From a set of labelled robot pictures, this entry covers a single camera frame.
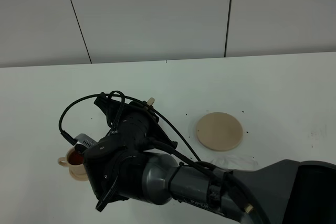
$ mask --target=mug handle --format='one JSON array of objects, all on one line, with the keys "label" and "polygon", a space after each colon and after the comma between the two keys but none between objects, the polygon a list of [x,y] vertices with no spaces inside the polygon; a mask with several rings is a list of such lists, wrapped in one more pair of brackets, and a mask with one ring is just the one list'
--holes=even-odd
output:
[{"label": "mug handle", "polygon": [[69,164],[66,162],[65,157],[60,157],[60,158],[57,160],[57,163],[58,163],[60,166],[63,166],[63,167],[68,167],[68,166],[69,166]]}]

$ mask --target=white tabletop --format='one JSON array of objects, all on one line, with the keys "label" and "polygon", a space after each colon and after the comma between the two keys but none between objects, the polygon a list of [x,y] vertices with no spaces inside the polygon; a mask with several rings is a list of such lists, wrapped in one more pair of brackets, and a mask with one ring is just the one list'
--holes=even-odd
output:
[{"label": "white tabletop", "polygon": [[[155,206],[130,199],[97,212],[89,182],[74,181],[56,162],[71,147],[58,131],[64,108],[89,94],[120,90],[140,100],[154,97],[154,107],[205,161],[235,155],[253,158],[259,167],[286,158],[336,163],[335,66],[331,52],[2,68],[0,223],[235,223],[173,201]],[[242,143],[229,152],[210,151],[195,136],[196,122],[218,111],[244,128]],[[108,130],[93,99],[73,107],[63,125],[72,136],[96,140]]]}]

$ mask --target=cup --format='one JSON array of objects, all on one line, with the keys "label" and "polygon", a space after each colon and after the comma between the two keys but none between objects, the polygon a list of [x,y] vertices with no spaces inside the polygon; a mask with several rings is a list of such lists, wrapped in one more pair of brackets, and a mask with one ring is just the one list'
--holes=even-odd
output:
[{"label": "cup", "polygon": [[60,166],[69,167],[69,174],[73,179],[77,181],[89,180],[83,165],[83,157],[75,151],[75,148],[71,148],[65,157],[60,157],[57,162]]}]

